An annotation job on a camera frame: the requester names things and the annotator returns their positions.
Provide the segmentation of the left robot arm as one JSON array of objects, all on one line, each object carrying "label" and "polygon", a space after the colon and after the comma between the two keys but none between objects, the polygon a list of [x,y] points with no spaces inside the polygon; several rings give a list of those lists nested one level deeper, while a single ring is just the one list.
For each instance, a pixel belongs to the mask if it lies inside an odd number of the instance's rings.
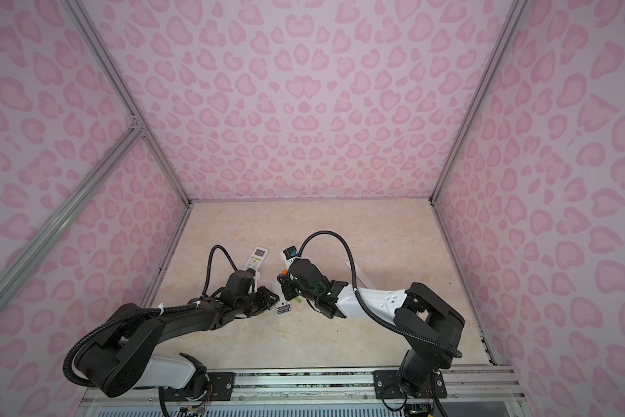
[{"label": "left robot arm", "polygon": [[62,372],[73,384],[96,387],[114,398],[138,386],[159,344],[258,316],[278,301],[270,289],[255,286],[252,273],[236,270],[224,287],[184,305],[142,309],[124,304],[71,347]]}]

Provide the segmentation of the small white remote control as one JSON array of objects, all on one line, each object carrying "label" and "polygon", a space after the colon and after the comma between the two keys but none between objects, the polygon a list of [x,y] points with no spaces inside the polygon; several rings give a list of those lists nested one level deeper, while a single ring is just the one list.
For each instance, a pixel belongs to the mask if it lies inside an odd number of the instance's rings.
[{"label": "small white remote control", "polygon": [[286,300],[281,284],[277,281],[274,281],[271,285],[271,290],[274,294],[279,297],[279,300],[275,304],[276,313],[279,316],[283,316],[283,314],[289,314],[292,311],[291,302]]}]

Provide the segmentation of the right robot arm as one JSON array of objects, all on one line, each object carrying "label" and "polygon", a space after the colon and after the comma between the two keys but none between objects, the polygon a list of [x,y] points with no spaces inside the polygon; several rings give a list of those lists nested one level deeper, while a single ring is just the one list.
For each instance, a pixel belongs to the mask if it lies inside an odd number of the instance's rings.
[{"label": "right robot arm", "polygon": [[410,349],[397,371],[397,388],[406,396],[420,398],[434,391],[433,375],[462,356],[458,346],[464,317],[423,283],[404,290],[355,288],[326,278],[301,258],[278,275],[278,283],[286,300],[302,297],[328,319],[368,318],[403,336]]}]

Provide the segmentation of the white battery cover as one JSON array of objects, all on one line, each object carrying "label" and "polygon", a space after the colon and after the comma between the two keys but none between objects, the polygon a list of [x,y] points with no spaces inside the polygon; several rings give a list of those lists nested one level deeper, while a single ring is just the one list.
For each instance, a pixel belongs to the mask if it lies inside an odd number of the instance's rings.
[{"label": "white battery cover", "polygon": [[354,271],[356,275],[357,286],[360,288],[370,288],[370,281],[365,280],[366,276],[363,273],[363,271],[360,269],[360,267],[355,265]]}]

